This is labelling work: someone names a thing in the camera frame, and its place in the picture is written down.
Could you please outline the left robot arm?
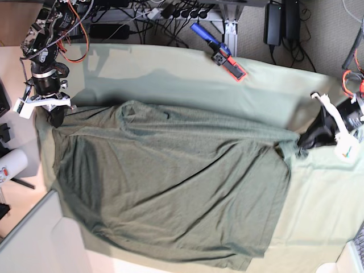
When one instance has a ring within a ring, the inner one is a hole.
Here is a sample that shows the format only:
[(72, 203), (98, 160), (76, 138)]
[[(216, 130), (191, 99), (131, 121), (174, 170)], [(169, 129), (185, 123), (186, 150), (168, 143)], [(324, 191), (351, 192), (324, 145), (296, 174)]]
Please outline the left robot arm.
[(301, 134), (297, 142), (300, 150), (334, 146), (335, 155), (343, 162), (356, 160), (361, 143), (358, 129), (363, 126), (363, 68), (357, 58), (362, 40), (363, 26), (342, 65), (341, 88), (348, 98), (336, 106), (327, 94), (311, 93), (311, 98), (319, 101), (320, 111)]

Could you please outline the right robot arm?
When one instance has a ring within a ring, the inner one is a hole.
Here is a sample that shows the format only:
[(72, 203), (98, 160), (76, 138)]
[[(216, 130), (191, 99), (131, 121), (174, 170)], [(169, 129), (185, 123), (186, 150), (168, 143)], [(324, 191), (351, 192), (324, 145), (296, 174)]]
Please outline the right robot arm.
[(68, 87), (69, 68), (56, 60), (65, 54), (63, 40), (76, 28), (83, 27), (94, 1), (44, 1), (20, 48), (20, 61), (31, 62), (31, 76), (25, 77), (25, 91), (13, 110), (29, 119), (37, 107), (48, 114), (53, 127), (63, 123), (65, 111), (72, 107)]

